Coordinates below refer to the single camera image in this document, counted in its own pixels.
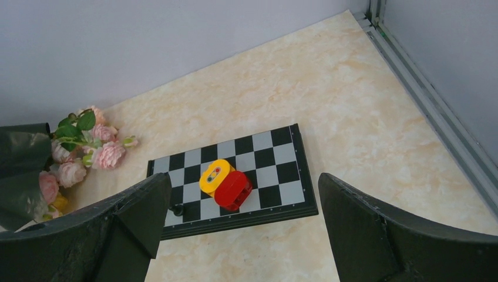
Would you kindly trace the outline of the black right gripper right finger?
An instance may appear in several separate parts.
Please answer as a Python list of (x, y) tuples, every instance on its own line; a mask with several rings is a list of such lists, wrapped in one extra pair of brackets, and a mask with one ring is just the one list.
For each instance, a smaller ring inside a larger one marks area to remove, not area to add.
[(497, 237), (437, 223), (322, 173), (318, 190), (341, 281), (496, 281)]

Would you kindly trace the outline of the flower bouquet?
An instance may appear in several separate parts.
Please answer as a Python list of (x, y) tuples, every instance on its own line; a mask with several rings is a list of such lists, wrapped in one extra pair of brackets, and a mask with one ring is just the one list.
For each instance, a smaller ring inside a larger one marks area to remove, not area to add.
[(118, 137), (97, 107), (70, 113), (55, 130), (49, 124), (1, 127), (1, 231), (61, 217), (62, 188), (82, 182), (89, 169), (113, 170), (137, 137)]

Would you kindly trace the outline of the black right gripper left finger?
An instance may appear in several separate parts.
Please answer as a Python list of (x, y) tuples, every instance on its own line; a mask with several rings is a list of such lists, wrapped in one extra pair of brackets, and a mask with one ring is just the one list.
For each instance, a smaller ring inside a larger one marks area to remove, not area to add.
[(144, 281), (171, 195), (167, 173), (65, 216), (1, 233), (2, 281)]

